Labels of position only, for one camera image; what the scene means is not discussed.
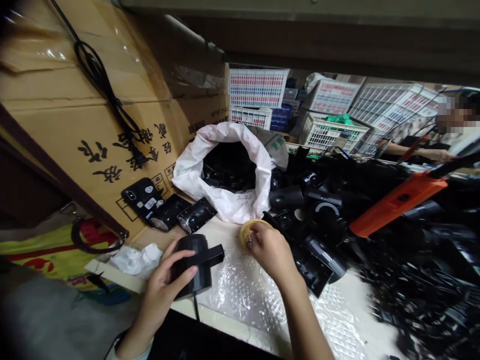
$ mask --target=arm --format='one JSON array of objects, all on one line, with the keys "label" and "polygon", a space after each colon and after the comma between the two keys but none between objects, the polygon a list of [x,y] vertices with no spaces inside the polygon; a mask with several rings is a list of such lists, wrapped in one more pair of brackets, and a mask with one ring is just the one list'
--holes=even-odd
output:
[{"label": "arm", "polygon": [[192,266],[172,281],[172,265],[182,258],[195,255],[195,251],[190,250],[174,252],[178,240],[165,250],[160,264],[148,279],[140,312],[116,350],[119,360],[147,358],[154,335],[163,324],[175,297],[197,273],[198,268]]},{"label": "arm", "polygon": [[289,244],[278,230],[265,224],[255,223],[250,229],[259,237],[252,241],[250,251],[280,290],[294,358],[334,360]]},{"label": "arm", "polygon": [[[387,143],[387,141],[388,140],[385,140],[385,139],[381,140],[376,146],[377,150],[382,149],[385,146],[385,144]],[[394,155],[394,156],[402,156],[403,154],[405,154],[407,152],[408,149],[409,148],[406,147],[406,146],[402,146],[402,145],[398,145],[394,142],[390,142],[386,146],[385,154]],[[424,158],[427,158],[427,159],[430,159],[430,160],[433,160],[433,161],[437,161],[437,162],[441,162],[441,163],[445,163],[445,162],[448,162],[448,161],[456,158],[456,156],[453,156],[447,150],[443,150],[443,149],[419,148],[413,153],[413,155],[419,155],[419,156],[422,156]]]}]

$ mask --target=white table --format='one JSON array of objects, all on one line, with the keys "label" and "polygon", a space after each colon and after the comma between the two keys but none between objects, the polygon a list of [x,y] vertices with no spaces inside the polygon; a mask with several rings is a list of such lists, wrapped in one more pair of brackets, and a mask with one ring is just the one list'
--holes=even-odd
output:
[{"label": "white table", "polygon": [[[215,216],[197,233],[206,236],[209,247],[222,244],[224,249],[231,249],[240,248],[238,240],[239,230],[240,225],[223,222]],[[155,242],[159,248],[164,249],[166,246],[165,234],[154,228],[146,228],[140,234],[136,243],[141,244],[137,245],[138,247],[143,247],[148,245],[146,242]],[[101,276],[105,279],[135,293],[142,293],[145,286],[144,280],[125,274],[117,268],[104,263],[104,261],[105,258],[102,259],[101,257],[92,260],[86,265],[85,269],[95,274],[102,273]],[[355,318],[354,326],[360,337],[366,342],[364,353],[366,353],[367,359],[385,359],[386,355],[395,355],[400,359],[406,359],[395,345],[397,330],[392,326],[379,323],[371,314],[372,309],[370,305],[372,303],[368,297],[370,293],[369,285],[362,282],[357,274],[350,270],[335,285],[340,288],[347,309]],[[194,304],[191,299],[175,301],[171,308],[193,319],[195,318]],[[201,304],[199,304],[199,314],[201,322],[212,328],[281,358],[290,359],[292,357],[290,343],[277,336],[248,326]]]}]

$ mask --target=black phone case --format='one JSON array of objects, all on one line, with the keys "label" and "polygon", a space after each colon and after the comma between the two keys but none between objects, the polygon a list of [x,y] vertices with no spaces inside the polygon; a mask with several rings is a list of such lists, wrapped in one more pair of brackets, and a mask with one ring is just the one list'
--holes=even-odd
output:
[{"label": "black phone case", "polygon": [[157,208],[164,203],[162,194],[148,177],[138,180],[121,192],[125,202],[147,225],[154,227],[150,221]]}]

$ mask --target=person's right hand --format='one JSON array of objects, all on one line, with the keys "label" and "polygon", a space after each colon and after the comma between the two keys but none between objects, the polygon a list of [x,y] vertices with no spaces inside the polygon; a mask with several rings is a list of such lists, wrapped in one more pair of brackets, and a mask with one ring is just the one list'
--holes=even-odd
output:
[{"label": "person's right hand", "polygon": [[284,236],[272,227],[256,222],[250,226],[253,231],[250,253],[261,267],[271,276],[279,288],[305,281],[295,266],[290,246]]},{"label": "person's right hand", "polygon": [[440,163],[446,163],[457,158],[444,149],[418,149],[416,154]]}]

